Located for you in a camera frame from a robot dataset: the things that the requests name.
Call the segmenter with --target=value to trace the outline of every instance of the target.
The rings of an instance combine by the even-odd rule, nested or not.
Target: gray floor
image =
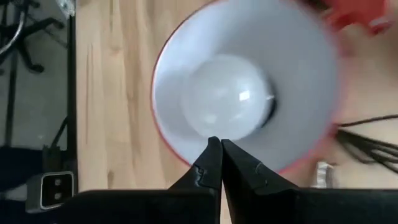
[[[54,17],[66,20],[55,1],[41,0],[39,9],[29,9],[35,19]],[[67,29],[47,28],[64,43]],[[12,146],[41,149],[49,145],[67,115],[67,50],[51,39],[44,31],[27,39],[29,53],[34,63],[40,63],[45,71],[39,75],[30,73],[22,60],[18,61],[14,131]],[[0,76],[0,145],[4,144],[7,94],[9,86],[10,58],[0,65],[5,72]],[[59,145],[66,149],[66,130]]]

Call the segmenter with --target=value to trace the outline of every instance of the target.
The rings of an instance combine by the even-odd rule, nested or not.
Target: red object
[[[361,24],[372,34],[391,26],[386,17],[385,0],[324,0],[331,7],[326,21],[336,30],[350,24]]]

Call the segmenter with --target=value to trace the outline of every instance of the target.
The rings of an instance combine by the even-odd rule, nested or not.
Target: black cable
[[[338,124],[338,126],[341,128],[347,128],[390,119],[398,119],[398,114]],[[371,139],[344,129],[339,129],[335,138],[336,141],[342,146],[342,148],[357,161],[363,164],[378,163],[398,174],[398,168],[393,166],[393,164],[398,164],[397,145],[383,142],[377,139]],[[355,151],[361,152],[363,155],[365,155],[365,158],[358,155],[358,153],[355,153]]]
[[[339,124],[339,126],[342,128],[347,128],[347,127],[352,127],[352,126],[356,126],[356,125],[360,125],[360,124],[372,123],[372,122],[376,122],[376,121],[385,121],[385,120],[389,120],[389,119],[398,119],[398,114],[380,116],[380,117],[375,117],[375,118],[364,119],[361,121]]]
[[[60,126],[60,129],[58,130],[57,134],[55,135],[53,141],[51,142],[51,148],[55,148],[58,145],[58,142],[61,138],[61,135],[63,133],[63,130],[67,127],[68,124],[68,117],[66,117]]]

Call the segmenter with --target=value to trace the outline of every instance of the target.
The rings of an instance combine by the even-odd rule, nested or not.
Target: wooden surface
[[[150,112],[150,82],[167,37],[208,1],[77,1],[81,191],[163,189],[188,169],[157,134]],[[342,33],[354,56],[344,61],[347,84],[339,121],[398,113],[398,27],[373,38],[357,27]],[[398,121],[354,130],[398,144]],[[337,163],[342,187],[398,187],[398,178],[389,171],[358,164],[333,144],[331,149],[324,156]]]

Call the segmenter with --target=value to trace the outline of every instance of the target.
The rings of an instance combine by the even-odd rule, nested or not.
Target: white light bulb
[[[264,71],[244,58],[218,55],[184,83],[182,109],[188,124],[208,138],[241,139],[260,128],[272,106]]]

